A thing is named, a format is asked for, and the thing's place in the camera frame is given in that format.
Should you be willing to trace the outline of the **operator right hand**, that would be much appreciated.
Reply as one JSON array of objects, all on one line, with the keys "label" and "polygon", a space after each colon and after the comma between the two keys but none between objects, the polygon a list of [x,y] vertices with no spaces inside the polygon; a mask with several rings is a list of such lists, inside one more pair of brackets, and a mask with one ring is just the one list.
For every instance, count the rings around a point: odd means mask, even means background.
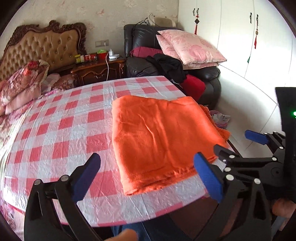
[{"label": "operator right hand", "polygon": [[278,199],[274,202],[272,211],[276,216],[291,218],[296,208],[296,204],[287,199]]}]

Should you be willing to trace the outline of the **operator left hand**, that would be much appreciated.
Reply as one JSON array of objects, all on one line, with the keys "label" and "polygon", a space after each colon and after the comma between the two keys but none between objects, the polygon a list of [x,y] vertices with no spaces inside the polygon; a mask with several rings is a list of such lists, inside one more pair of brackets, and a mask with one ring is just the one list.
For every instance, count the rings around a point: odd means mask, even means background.
[{"label": "operator left hand", "polygon": [[106,241],[138,241],[138,236],[134,230],[125,229],[120,234],[111,237]]}]

